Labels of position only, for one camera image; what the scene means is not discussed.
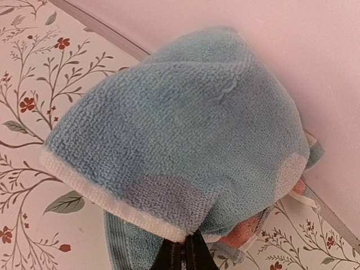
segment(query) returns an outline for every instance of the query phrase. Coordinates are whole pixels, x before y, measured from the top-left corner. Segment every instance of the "pink wall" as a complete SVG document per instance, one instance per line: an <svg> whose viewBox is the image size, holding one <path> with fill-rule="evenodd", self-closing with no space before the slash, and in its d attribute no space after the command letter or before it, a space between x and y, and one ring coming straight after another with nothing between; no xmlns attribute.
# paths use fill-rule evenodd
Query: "pink wall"
<svg viewBox="0 0 360 270"><path fill-rule="evenodd" d="M236 27L326 150L307 183L360 236L360 1L69 2L150 52L203 26Z"/></svg>

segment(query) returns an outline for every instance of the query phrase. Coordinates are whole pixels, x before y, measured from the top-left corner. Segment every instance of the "white wall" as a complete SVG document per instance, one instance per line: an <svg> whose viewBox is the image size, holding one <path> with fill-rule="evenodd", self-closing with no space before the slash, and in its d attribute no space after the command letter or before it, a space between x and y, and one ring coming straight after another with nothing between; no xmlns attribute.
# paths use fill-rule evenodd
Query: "white wall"
<svg viewBox="0 0 360 270"><path fill-rule="evenodd" d="M231 25L274 70L326 155L307 183L360 236L360 1L69 0L150 52Z"/></svg>

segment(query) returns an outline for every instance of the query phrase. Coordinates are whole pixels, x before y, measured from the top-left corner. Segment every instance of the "floral pattern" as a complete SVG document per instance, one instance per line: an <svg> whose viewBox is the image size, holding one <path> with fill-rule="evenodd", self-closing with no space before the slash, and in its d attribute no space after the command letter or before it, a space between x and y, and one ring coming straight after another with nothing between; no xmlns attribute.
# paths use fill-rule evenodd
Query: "floral pattern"
<svg viewBox="0 0 360 270"><path fill-rule="evenodd" d="M0 22L0 269L110 270L102 210L43 170L38 154L85 90L137 61L47 0L0 0ZM242 264L211 255L221 270L360 269L344 239L291 198Z"/></svg>

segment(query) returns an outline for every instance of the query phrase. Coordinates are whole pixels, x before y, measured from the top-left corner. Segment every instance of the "blue towel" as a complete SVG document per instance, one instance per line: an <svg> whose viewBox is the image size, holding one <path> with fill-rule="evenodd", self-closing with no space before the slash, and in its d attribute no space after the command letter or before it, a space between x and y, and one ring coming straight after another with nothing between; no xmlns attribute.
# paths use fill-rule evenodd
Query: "blue towel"
<svg viewBox="0 0 360 270"><path fill-rule="evenodd" d="M273 205L308 158L286 90L234 29L216 27L98 83L51 132L40 160L122 219L106 218L109 235L115 221L125 235L115 244L129 262L114 268L138 270L151 265L160 237L181 242L200 229L216 241Z"/></svg>

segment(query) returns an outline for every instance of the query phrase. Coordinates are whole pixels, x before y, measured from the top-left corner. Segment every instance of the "floral tablecloth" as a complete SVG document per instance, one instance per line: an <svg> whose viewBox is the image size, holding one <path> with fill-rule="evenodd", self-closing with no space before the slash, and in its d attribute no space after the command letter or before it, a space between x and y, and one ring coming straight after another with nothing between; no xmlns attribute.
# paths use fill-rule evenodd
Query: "floral tablecloth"
<svg viewBox="0 0 360 270"><path fill-rule="evenodd" d="M137 60L47 0L0 0L0 52L0 269L111 269L102 210L38 155L85 91ZM211 254L220 269L360 269L343 238L291 198L241 265Z"/></svg>

